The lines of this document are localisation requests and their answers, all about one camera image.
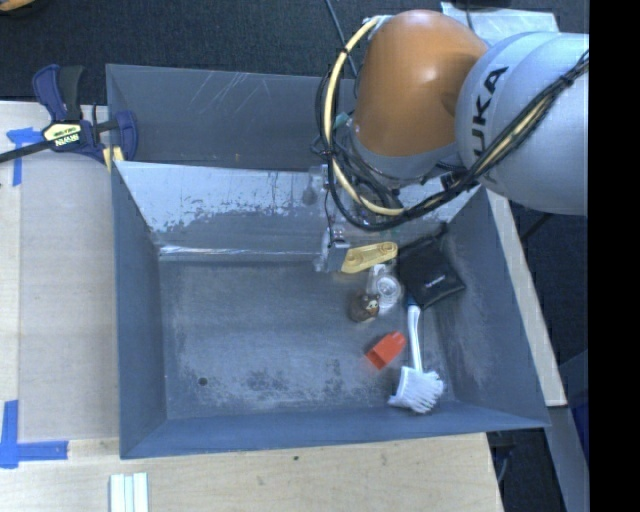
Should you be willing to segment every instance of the black floor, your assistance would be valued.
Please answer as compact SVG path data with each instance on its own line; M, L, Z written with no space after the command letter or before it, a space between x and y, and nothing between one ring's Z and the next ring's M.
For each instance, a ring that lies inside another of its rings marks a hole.
M440 9L435 0L332 4L346 34L374 14ZM551 11L563 32L589 32L588 0L513 0L511 6ZM0 41L1 99L32 100L37 70L81 64L85 104L106 103L107 63L320 76L340 46L323 0L51 0L33 15L0 17ZM587 221L552 216L528 234L541 214L512 210L561 365L587 348ZM510 435L506 512L563 511L544 433Z

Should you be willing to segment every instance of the black wallet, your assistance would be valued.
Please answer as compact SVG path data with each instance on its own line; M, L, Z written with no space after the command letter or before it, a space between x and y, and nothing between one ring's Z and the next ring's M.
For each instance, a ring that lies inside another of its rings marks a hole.
M465 289L439 242L423 238L398 251L398 278L422 309Z

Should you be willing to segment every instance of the brush handle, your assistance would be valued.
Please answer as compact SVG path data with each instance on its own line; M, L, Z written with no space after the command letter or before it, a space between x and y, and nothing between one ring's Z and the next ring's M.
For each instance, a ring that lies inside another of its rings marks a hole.
M407 313L407 323L409 328L409 345L411 346L411 359L413 367L419 372L422 371L422 356L420 355L420 341L418 338L418 321L420 320L420 307L411 305Z

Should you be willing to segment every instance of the white brush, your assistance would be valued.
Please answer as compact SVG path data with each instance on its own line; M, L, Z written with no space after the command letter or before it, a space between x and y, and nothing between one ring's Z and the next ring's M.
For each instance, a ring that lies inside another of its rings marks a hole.
M389 405L405 407L417 413L430 411L444 391L444 383L435 371L422 371L422 357L418 342L418 320L420 307L412 300L407 313L409 327L409 345L413 368L403 366L400 371L400 382L395 395L389 397Z

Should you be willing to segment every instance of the blue tape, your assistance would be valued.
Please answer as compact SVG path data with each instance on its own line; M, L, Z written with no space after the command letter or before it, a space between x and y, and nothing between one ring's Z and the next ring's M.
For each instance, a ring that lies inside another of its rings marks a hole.
M18 443L18 401L5 402L0 439L0 468L15 469L22 461L66 460L68 445L69 441Z
M44 140L42 134L33 128L9 130L7 137L16 145L16 149L20 149L25 144L29 145ZM22 183L22 158L16 158L13 162L13 186L20 185L20 183Z

